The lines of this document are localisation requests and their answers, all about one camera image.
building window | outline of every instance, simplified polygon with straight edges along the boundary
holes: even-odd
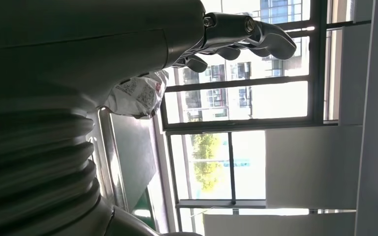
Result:
[[[249,80],[251,78],[251,62],[240,62],[231,64],[231,80]]]
[[[238,89],[238,92],[239,92],[239,106],[240,108],[244,108],[244,107],[250,107],[251,104],[252,104],[252,101],[251,101],[251,90],[252,88],[251,87],[244,87],[244,88],[240,88]]]
[[[207,99],[210,107],[226,106],[226,90],[224,88],[208,90]]]
[[[208,78],[209,82],[225,81],[224,65],[208,66],[204,73],[205,77]]]

screw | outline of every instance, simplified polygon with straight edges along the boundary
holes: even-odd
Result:
[[[209,16],[203,18],[203,25],[206,26],[206,27],[209,27],[209,26],[213,26],[213,25],[215,25],[214,19],[212,19],[212,18],[209,17]]]
[[[253,18],[248,17],[247,20],[246,20],[246,31],[247,31],[247,33],[253,32],[254,27],[255,27],[255,22],[254,22]]]

green tree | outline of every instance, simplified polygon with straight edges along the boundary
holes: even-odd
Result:
[[[220,145],[220,139],[214,134],[196,134],[192,136],[193,158],[213,159]],[[202,184],[202,190],[211,191],[218,183],[222,165],[217,162],[195,162],[196,180]]]

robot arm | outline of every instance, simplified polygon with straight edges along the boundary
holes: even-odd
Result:
[[[0,235],[156,236],[99,193],[86,113],[111,88],[195,54],[287,59],[280,28],[199,0],[0,0]]]

metal frame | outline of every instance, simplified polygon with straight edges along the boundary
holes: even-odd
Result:
[[[338,121],[324,121],[324,92],[325,92],[325,51],[326,51],[326,32],[338,30],[342,27],[369,24],[371,21],[363,22],[340,22],[327,23],[328,0],[311,0],[310,19],[300,22],[289,22],[278,24],[283,30],[290,31],[291,37],[308,36],[310,64],[309,75],[305,76],[282,76],[263,79],[223,81],[203,84],[176,85],[166,89],[169,92],[182,92],[203,89],[221,89],[234,87],[248,87],[265,84],[282,84],[287,82],[308,81],[308,115],[299,118],[274,118],[274,119],[249,119],[249,120],[225,120],[225,121],[202,121],[190,123],[171,123],[167,122],[167,107],[165,100],[162,100],[160,107],[162,113],[163,129],[166,131],[167,145],[172,172],[172,182],[175,193],[176,214],[179,229],[182,229],[182,219],[180,209],[190,208],[193,215],[194,208],[232,208],[233,214],[238,214],[238,208],[266,208],[265,200],[237,200],[235,192],[234,176],[234,156],[232,146],[232,131],[262,130],[273,128],[293,128],[309,126],[331,126],[338,125]],[[173,161],[173,151],[171,135],[202,134],[202,133],[228,133],[230,178],[231,178],[231,199],[226,200],[199,200],[199,199],[179,199],[177,192],[176,173]],[[317,209],[310,209],[310,213],[317,213]]]

